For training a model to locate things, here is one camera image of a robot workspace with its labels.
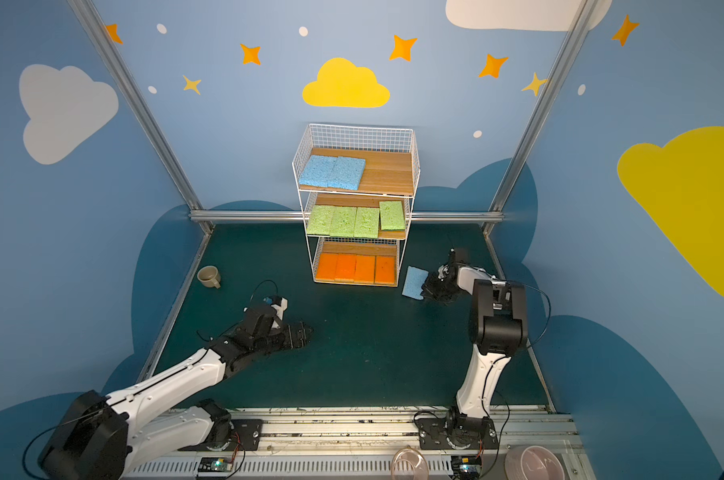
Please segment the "blue sponge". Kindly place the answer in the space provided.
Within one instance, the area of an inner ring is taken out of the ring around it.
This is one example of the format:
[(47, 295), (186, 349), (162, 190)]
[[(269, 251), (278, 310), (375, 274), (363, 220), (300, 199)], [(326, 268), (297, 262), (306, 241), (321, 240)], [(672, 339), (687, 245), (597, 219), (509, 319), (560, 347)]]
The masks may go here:
[(299, 184), (327, 188), (336, 162), (336, 157), (312, 155), (299, 176)]
[(333, 168), (327, 179), (327, 187), (337, 190), (359, 189), (366, 168), (363, 158), (342, 157), (335, 159)]
[(405, 276), (402, 295), (410, 299), (422, 301), (424, 299), (423, 286), (428, 276), (428, 271), (409, 266)]

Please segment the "green sponge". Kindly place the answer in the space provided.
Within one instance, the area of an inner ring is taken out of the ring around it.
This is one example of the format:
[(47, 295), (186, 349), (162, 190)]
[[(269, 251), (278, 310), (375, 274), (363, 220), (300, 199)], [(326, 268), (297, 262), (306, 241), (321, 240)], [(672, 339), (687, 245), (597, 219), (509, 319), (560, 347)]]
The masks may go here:
[(353, 236), (362, 239), (377, 239), (380, 229), (379, 224), (379, 208), (358, 207), (356, 210)]
[(380, 201), (380, 229), (382, 231), (400, 231), (406, 229), (406, 219), (402, 201)]
[(356, 207), (336, 206), (333, 211), (329, 235), (332, 237), (353, 237), (356, 216)]
[(329, 236), (332, 230), (334, 213), (334, 206), (315, 205), (309, 215), (306, 233), (314, 236)]

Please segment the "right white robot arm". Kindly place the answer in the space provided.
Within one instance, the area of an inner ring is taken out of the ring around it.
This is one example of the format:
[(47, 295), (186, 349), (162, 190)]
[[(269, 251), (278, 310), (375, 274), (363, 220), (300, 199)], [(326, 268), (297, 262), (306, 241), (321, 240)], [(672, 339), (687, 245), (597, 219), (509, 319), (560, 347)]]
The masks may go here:
[(471, 265), (464, 249), (452, 249), (447, 262), (428, 274), (422, 294), (448, 302), (462, 293), (472, 300), (468, 334), (473, 350), (446, 428), (450, 433), (458, 430), (485, 435), (494, 427), (490, 401), (503, 369), (528, 343), (526, 287)]

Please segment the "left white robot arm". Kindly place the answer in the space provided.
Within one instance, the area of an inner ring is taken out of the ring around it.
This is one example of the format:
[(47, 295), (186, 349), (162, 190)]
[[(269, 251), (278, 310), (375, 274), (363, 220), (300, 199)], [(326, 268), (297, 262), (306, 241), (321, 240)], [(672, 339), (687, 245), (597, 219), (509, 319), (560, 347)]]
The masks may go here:
[(175, 450), (227, 448), (236, 436), (227, 409), (204, 400), (176, 414), (170, 410), (258, 358), (307, 346), (313, 330), (286, 322), (287, 305), (275, 296), (245, 309), (241, 322), (140, 383), (107, 395), (83, 393), (48, 429), (39, 468), (48, 479), (119, 479)]

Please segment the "beige mug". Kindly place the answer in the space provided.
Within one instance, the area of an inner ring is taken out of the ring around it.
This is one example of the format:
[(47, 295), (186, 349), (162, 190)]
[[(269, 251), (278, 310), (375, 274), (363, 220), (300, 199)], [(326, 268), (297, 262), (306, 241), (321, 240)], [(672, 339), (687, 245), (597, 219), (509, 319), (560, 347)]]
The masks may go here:
[(196, 275), (197, 280), (207, 288), (221, 288), (221, 274), (216, 266), (202, 267)]

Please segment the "pink divided bowl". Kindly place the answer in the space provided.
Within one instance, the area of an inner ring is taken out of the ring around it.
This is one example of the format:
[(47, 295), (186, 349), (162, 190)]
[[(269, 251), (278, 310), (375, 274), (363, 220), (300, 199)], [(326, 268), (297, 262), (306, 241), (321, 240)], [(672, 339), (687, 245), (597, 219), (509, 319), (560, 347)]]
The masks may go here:
[(511, 448), (504, 461), (509, 480), (565, 480), (565, 470), (559, 458), (543, 446)]

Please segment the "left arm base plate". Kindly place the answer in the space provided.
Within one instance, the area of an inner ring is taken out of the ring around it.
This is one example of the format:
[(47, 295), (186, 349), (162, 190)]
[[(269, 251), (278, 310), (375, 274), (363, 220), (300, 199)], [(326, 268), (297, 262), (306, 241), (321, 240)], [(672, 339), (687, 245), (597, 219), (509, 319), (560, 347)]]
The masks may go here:
[(202, 443), (181, 451), (255, 451), (258, 449), (264, 422), (261, 419), (233, 419), (214, 424)]

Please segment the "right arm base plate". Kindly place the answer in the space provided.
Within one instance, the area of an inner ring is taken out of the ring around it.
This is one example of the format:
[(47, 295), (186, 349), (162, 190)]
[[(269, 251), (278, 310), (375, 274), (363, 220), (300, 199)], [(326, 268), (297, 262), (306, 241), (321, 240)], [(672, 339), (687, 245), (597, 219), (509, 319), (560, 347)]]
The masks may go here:
[(498, 430), (489, 417), (419, 417), (414, 420), (422, 450), (492, 450), (499, 447)]

